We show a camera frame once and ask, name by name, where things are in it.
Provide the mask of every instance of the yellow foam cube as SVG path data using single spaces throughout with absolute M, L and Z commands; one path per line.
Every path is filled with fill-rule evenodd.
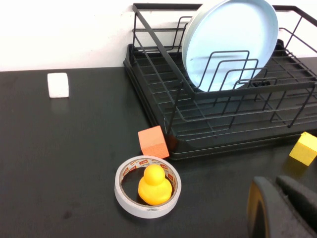
M 317 156 L 317 137 L 304 132 L 295 144 L 289 156 L 304 165 L 310 165 Z

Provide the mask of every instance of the plate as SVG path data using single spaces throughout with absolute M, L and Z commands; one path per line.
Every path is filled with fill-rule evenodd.
M 239 79 L 251 79 L 260 72 L 253 68 L 265 66 L 277 35 L 275 10 L 265 0 L 212 1 L 198 9 L 185 30 L 183 63 L 204 92 L 236 89 L 243 85 Z

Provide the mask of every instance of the yellow rubber duck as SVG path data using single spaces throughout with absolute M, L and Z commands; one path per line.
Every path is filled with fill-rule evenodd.
M 150 205 L 165 203 L 172 196 L 172 185 L 165 178 L 164 169 L 160 165 L 149 165 L 140 179 L 138 193 Z

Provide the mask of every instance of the roll of tape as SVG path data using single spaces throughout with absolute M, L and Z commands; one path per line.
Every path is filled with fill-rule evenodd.
M 174 189 L 174 193 L 171 198 L 167 202 L 157 206 L 146 206 L 132 201 L 125 194 L 121 184 L 124 176 L 126 176 L 130 171 L 141 167 L 147 167 L 151 164 L 159 164 L 164 169 L 165 175 L 170 180 Z M 142 155 L 133 157 L 120 165 L 115 174 L 115 197 L 124 210 L 136 217 L 150 219 L 166 215 L 175 207 L 181 188 L 181 180 L 176 169 L 167 161 L 154 156 Z

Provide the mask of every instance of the dish rack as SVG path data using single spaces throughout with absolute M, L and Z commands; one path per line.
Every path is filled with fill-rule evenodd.
M 200 6 L 133 4 L 133 40 L 128 45 L 124 65 L 151 125 L 162 127 L 171 159 L 272 146 L 296 140 L 303 131 L 315 134 L 317 75 L 287 47 L 296 39 L 317 56 L 317 51 L 295 34 L 303 19 L 315 27 L 317 20 L 295 6 L 273 6 L 277 12 L 293 11 L 299 15 L 293 31 L 280 28 L 290 35 L 288 42 L 277 41 L 272 57 L 263 68 L 244 66 L 230 70 L 227 74 L 241 72 L 232 90 L 202 92 L 192 84 L 182 63 L 181 42 L 188 24 L 183 21 L 189 21 L 191 16 L 180 17 L 176 28 L 152 28 L 141 13 L 196 11 Z M 137 28 L 137 20 L 144 27 Z M 140 32 L 148 33 L 154 45 L 144 46 L 144 37 L 138 37 Z M 172 45 L 163 45 L 158 32 L 173 32 Z M 257 61 L 249 59 L 248 51 L 239 52 L 246 54 L 241 60 L 244 65 L 250 60 Z M 230 53 L 210 52 L 209 59 Z M 253 73 L 260 70 L 260 73 L 254 78 L 241 79 L 246 70 Z

